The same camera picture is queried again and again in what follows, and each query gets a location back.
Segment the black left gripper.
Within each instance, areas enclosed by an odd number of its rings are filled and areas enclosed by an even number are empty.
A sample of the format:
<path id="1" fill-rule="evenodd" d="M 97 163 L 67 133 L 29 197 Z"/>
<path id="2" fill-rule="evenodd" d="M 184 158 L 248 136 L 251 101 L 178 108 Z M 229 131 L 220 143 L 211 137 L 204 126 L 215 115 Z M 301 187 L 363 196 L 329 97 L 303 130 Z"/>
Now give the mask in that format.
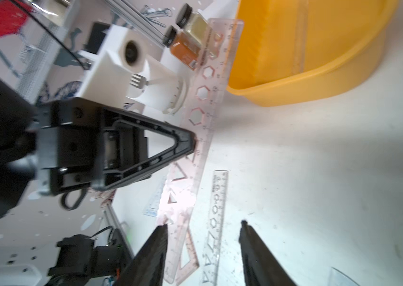
<path id="1" fill-rule="evenodd" d="M 95 190 L 125 187 L 195 150 L 194 132 L 84 98 L 37 112 L 37 190 L 45 196 L 88 188 L 93 169 Z"/>

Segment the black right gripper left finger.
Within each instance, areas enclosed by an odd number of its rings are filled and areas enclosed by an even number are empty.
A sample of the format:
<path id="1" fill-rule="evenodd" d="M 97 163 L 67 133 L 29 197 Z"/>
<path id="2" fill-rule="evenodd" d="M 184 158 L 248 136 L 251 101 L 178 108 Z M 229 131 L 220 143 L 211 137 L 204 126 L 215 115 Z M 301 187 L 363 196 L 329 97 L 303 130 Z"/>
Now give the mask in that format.
<path id="1" fill-rule="evenodd" d="M 114 286 L 162 286 L 168 250 L 168 226 L 156 227 Z"/>

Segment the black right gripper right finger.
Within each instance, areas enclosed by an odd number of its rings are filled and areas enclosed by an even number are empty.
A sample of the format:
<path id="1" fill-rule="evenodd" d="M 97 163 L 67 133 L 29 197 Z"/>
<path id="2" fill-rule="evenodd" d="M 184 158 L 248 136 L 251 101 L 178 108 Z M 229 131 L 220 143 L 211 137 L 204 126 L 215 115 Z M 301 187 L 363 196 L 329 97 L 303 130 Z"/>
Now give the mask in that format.
<path id="1" fill-rule="evenodd" d="M 246 220 L 241 221 L 239 244 L 247 286 L 296 286 Z"/>

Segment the clear long stencil ruler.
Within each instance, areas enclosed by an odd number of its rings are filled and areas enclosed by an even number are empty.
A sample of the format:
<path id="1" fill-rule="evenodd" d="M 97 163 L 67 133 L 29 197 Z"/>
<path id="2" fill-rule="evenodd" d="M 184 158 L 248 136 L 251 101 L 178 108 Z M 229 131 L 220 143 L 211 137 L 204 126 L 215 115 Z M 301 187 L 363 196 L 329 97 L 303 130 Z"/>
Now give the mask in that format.
<path id="1" fill-rule="evenodd" d="M 227 170 L 214 171 L 210 192 L 207 237 L 201 262 L 201 286 L 217 285 L 228 180 L 229 172 Z"/>

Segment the clear blue protractor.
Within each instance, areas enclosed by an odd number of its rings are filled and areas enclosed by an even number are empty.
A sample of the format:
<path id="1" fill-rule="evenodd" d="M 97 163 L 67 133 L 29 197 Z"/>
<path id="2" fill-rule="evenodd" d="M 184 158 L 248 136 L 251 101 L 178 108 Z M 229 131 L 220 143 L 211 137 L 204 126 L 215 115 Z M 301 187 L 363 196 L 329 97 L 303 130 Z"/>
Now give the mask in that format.
<path id="1" fill-rule="evenodd" d="M 332 268 L 328 278 L 328 286 L 359 286 L 357 282 L 336 268 Z"/>

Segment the pink long stencil ruler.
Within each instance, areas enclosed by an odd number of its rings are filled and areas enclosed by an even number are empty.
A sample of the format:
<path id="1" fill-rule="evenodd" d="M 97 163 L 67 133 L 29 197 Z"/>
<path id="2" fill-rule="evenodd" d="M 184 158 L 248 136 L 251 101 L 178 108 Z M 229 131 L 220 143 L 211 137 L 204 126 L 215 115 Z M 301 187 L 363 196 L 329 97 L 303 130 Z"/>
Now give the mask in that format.
<path id="1" fill-rule="evenodd" d="M 168 224 L 163 279 L 172 286 L 183 281 L 183 245 L 213 137 L 216 111 L 222 103 L 244 28 L 239 19 L 210 19 L 209 23 L 212 27 L 203 41 L 180 124 L 195 133 L 195 151 L 171 164 L 157 212 L 157 223 Z"/>

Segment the yellow plastic storage box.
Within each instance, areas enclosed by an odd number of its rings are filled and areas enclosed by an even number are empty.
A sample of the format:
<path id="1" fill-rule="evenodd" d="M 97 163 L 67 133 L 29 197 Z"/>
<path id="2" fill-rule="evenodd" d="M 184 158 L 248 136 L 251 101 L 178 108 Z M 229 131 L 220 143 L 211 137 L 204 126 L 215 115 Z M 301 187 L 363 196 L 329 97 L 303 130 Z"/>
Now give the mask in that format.
<path id="1" fill-rule="evenodd" d="M 292 74 L 297 1 L 240 1 L 244 22 L 228 91 L 262 107 L 320 100 L 380 65 L 397 1 L 309 1 L 304 71 Z"/>

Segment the clear thin straight ruler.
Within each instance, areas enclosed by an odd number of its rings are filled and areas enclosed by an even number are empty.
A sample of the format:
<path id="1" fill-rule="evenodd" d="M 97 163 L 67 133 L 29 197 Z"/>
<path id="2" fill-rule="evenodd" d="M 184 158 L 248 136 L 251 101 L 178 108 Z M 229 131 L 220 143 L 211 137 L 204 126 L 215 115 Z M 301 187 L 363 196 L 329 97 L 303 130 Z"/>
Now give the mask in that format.
<path id="1" fill-rule="evenodd" d="M 309 0 L 297 1 L 292 74 L 304 71 L 308 27 Z"/>

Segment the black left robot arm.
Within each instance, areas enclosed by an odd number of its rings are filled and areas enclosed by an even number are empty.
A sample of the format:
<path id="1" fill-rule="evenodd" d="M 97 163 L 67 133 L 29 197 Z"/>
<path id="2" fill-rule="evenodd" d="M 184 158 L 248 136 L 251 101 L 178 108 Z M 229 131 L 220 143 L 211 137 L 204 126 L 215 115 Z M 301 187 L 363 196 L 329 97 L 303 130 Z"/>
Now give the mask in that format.
<path id="1" fill-rule="evenodd" d="M 0 219 L 37 180 L 42 196 L 108 191 L 195 151 L 195 133 L 80 97 L 33 106 L 0 80 Z"/>

